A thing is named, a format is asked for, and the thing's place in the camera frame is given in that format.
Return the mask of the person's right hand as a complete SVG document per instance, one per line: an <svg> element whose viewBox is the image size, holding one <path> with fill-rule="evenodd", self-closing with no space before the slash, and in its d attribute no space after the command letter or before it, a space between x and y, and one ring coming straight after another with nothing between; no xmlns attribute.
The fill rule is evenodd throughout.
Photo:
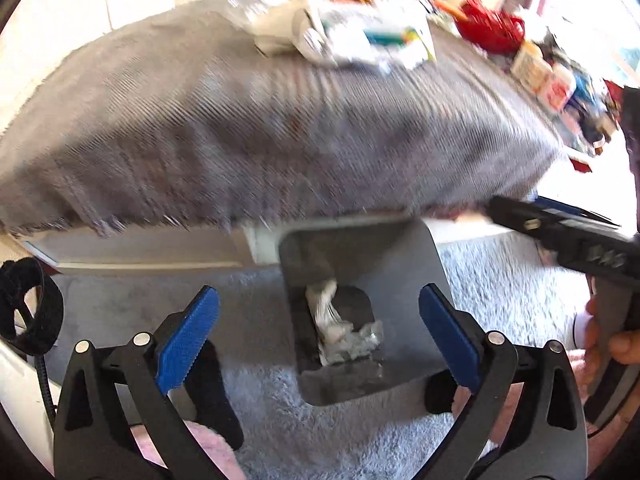
<svg viewBox="0 0 640 480"><path fill-rule="evenodd" d="M586 367L589 374L594 374L601 364L601 352L598 349L598 337L600 325L596 315L600 310L602 301L597 294L593 294L586 304L586 311L590 315L585 329ZM620 364L638 364L640 361L640 342L638 330L621 332L608 340L608 352L612 358Z"/></svg>

